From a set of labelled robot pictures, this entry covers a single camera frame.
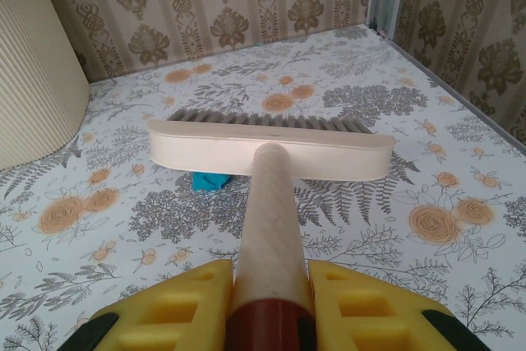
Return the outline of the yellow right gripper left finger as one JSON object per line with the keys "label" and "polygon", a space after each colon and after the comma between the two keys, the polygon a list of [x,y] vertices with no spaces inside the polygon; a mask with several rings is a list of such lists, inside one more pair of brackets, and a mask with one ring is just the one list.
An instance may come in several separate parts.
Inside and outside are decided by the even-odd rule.
{"label": "yellow right gripper left finger", "polygon": [[206,263],[99,310],[67,348],[222,350],[232,291],[233,263]]}

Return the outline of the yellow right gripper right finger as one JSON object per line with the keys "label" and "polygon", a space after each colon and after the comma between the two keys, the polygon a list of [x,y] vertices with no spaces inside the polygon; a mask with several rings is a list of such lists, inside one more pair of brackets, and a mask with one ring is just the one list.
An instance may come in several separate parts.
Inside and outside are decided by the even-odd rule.
{"label": "yellow right gripper right finger", "polygon": [[437,301],[327,261],[308,264],[319,350],[478,350]]}

